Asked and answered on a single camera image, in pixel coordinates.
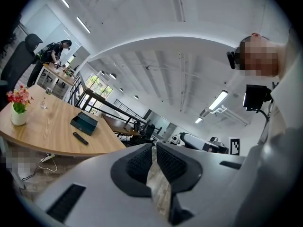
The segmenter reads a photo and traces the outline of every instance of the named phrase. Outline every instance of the red flower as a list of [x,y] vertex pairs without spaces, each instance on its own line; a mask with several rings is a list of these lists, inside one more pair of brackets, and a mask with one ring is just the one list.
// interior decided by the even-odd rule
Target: red flower
[[6,95],[8,96],[8,101],[13,103],[22,103],[26,105],[30,100],[33,100],[32,97],[30,100],[28,99],[29,93],[23,86],[20,86],[20,90],[14,90],[14,92],[9,91]]

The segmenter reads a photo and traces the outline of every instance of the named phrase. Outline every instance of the green leaves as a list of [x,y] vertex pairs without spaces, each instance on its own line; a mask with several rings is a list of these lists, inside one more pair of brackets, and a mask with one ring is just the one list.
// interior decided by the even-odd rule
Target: green leaves
[[26,110],[25,110],[25,105],[22,104],[22,103],[14,103],[13,105],[14,107],[14,110],[20,114],[20,113],[24,113]]

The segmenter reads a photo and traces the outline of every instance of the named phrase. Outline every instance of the cable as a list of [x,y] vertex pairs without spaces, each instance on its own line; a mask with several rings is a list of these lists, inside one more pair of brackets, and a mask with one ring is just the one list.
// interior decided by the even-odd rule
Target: cable
[[55,164],[55,166],[56,166],[56,170],[51,170],[51,169],[49,169],[49,168],[47,168],[47,167],[41,167],[40,166],[40,164],[38,165],[38,167],[40,167],[41,169],[47,169],[47,170],[50,170],[51,172],[56,172],[57,170],[58,170],[58,168],[57,168],[57,165],[56,165],[56,163],[55,163],[55,161],[53,160],[53,163]]
[[263,110],[259,109],[259,110],[257,111],[257,113],[258,113],[258,112],[260,112],[261,114],[263,114],[263,115],[264,115],[264,117],[266,118],[266,122],[268,122],[268,121],[269,121],[269,118],[267,117],[266,113],[264,113],[264,111],[263,111]]
[[28,180],[29,178],[33,177],[33,176],[36,174],[36,171],[37,171],[37,169],[38,169],[38,166],[40,165],[40,163],[41,163],[46,157],[44,157],[44,158],[38,163],[38,165],[37,165],[36,169],[34,170],[34,173],[33,173],[33,174],[31,174],[31,175],[29,175],[29,176],[27,176],[27,177],[22,178],[21,181],[26,181],[26,180]]

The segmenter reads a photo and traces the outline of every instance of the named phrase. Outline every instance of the bottle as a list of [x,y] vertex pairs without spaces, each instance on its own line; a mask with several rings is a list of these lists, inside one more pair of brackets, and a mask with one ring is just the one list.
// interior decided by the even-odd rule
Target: bottle
[[41,108],[46,109],[46,106],[45,106],[45,97],[44,97],[43,101],[41,102],[40,106],[41,106]]
[[[52,94],[52,90],[48,87],[48,88],[45,90],[45,93],[48,94],[48,95],[50,95],[50,94]],[[46,108],[47,108],[46,105],[45,105],[45,100],[46,100],[46,97],[44,97],[43,101],[42,101],[41,104],[40,104],[41,108],[43,108],[43,109],[46,109]]]

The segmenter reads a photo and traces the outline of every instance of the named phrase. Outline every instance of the black railing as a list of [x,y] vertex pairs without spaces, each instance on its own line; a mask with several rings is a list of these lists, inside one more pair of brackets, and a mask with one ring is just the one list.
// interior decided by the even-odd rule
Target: black railing
[[[90,104],[91,99],[95,99],[95,102],[92,104]],[[119,116],[110,114],[100,108],[95,107],[94,105],[96,104],[96,102],[100,102],[112,109],[114,109],[115,111],[129,117],[127,120],[120,118]],[[91,90],[90,88],[86,88],[85,91],[82,93],[82,95],[79,97],[79,99],[76,101],[75,107],[80,108],[83,111],[86,112],[91,112],[92,109],[95,109],[97,111],[100,111],[104,114],[108,114],[114,118],[117,118],[121,121],[124,121],[125,123],[134,123],[135,121],[138,121],[141,123],[141,127],[139,128],[139,130],[144,130],[144,128],[146,128],[147,126],[147,122],[143,121],[144,119],[142,117],[140,117],[138,114],[136,114],[134,111],[132,110],[123,110],[121,107],[117,107],[111,103],[109,103],[108,101],[105,100],[105,98],[103,98],[102,96],[98,95],[97,93],[95,93],[93,90]]]
[[129,113],[130,115],[134,116],[137,119],[144,120],[140,115],[136,114],[133,110],[131,110],[129,107],[121,103],[118,99],[115,100],[114,105],[117,108],[120,108],[122,111]]
[[[116,110],[117,112],[126,115],[127,117],[129,117],[128,120],[121,119],[120,117],[117,117],[117,116],[115,116],[113,114],[105,112],[105,111],[101,110],[100,108],[95,107],[94,105],[90,105],[89,102],[91,101],[92,98],[94,98],[96,101],[99,101],[100,103],[102,103],[102,104],[104,104],[104,105],[106,105],[106,106],[108,106],[108,107]],[[86,107],[88,106],[88,107],[90,107],[89,111],[91,110],[91,108],[93,108],[93,109],[101,111],[101,112],[103,112],[105,114],[111,115],[111,116],[113,116],[115,118],[118,118],[119,120],[126,121],[126,123],[129,123],[130,120],[132,120],[132,122],[130,122],[130,123],[134,123],[134,121],[138,121],[140,123],[143,123],[143,125],[146,124],[146,122],[144,122],[142,119],[136,118],[134,115],[132,115],[132,114],[126,112],[126,111],[123,111],[122,109],[120,109],[120,108],[116,107],[115,105],[109,103],[108,101],[105,100],[105,98],[103,98],[100,95],[96,94],[90,88],[86,88],[86,90],[82,93],[81,97],[79,98],[79,100],[77,101],[77,103],[75,104],[75,106],[78,107],[78,108],[80,108],[80,109],[82,109],[82,110],[84,110],[84,111],[87,111]]]
[[78,100],[81,98],[81,96],[83,95],[83,93],[80,93],[80,88],[82,87],[83,92],[86,89],[84,80],[81,76],[81,74],[78,72],[76,75],[76,78],[74,80],[74,84],[70,89],[70,95],[69,95],[69,99],[67,101],[68,104],[71,104],[73,106],[76,105],[76,103],[78,102]]

